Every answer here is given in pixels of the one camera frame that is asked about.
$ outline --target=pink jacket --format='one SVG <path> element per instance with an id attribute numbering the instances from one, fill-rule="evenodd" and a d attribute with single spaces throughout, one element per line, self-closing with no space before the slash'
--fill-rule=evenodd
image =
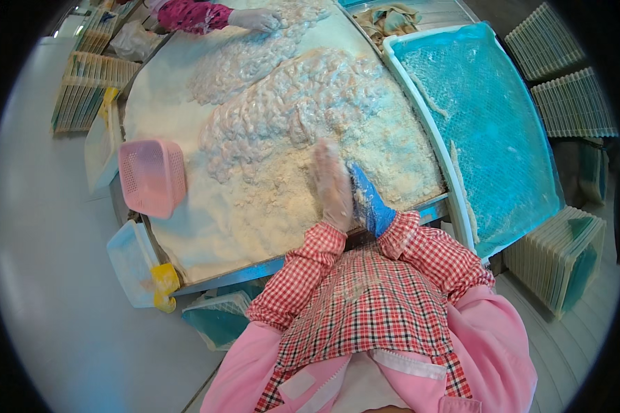
<path id="1" fill-rule="evenodd" d="M 472 399 L 444 397 L 446 379 L 434 372 L 441 366 L 415 353 L 371 351 L 382 379 L 416 413 L 528 411 L 537 374 L 514 307 L 488 286 L 478 285 L 455 305 L 447 305 L 447 324 Z M 272 376 L 281 334 L 263 322 L 251 322 L 225 356 L 200 412 L 251 413 Z M 284 404 L 269 411 L 330 412 L 350 358 L 327 359 L 298 371 L 278 388 Z"/>

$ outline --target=hand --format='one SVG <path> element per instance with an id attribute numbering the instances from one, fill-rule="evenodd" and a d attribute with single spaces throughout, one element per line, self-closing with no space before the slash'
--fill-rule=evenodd
<path id="1" fill-rule="evenodd" d="M 271 33 L 280 28 L 281 16 L 269 9 L 232 10 L 227 23 L 244 29 L 260 30 Z"/>
<path id="2" fill-rule="evenodd" d="M 324 221 L 346 233 L 354 215 L 351 182 L 334 142 L 320 139 L 314 146 L 311 172 L 324 207 Z"/>
<path id="3" fill-rule="evenodd" d="M 395 210 L 383 203 L 374 185 L 355 162 L 348 162 L 347 168 L 354 181 L 356 221 L 379 238 L 395 219 Z"/>

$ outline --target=white plastic gloves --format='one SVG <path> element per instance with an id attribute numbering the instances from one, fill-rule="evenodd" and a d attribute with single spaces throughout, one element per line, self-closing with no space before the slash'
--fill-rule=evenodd
<path id="1" fill-rule="evenodd" d="M 227 23 L 230 26 L 271 33 L 280 28 L 281 19 L 278 12 L 269 9 L 232 10 Z"/>
<path id="2" fill-rule="evenodd" d="M 314 146 L 311 173 L 324 207 L 324 221 L 338 231 L 349 231 L 354 215 L 354 196 L 349 172 L 338 155 L 338 146 L 320 139 Z"/>

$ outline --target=white plastic bag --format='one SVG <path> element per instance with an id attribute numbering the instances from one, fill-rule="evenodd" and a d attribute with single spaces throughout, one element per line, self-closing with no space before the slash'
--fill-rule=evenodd
<path id="1" fill-rule="evenodd" d="M 142 62 L 164 37 L 163 34 L 148 32 L 140 22 L 132 21 L 124 24 L 110 45 L 120 58 L 131 62 Z"/>

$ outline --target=red checkered sleeve cover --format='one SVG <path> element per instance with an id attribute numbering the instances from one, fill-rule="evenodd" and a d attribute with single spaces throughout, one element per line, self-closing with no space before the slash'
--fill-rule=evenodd
<path id="1" fill-rule="evenodd" d="M 325 222 L 306 231 L 303 246 L 289 251 L 283 268 L 252 301 L 246 317 L 284 331 L 306 307 L 335 260 L 344 250 L 347 235 Z"/>
<path id="2" fill-rule="evenodd" d="M 476 285 L 494 285 L 494 276 L 480 258 L 445 231 L 422 227 L 418 211 L 398 212 L 378 239 L 381 251 L 391 260 L 408 262 L 455 304 Z"/>

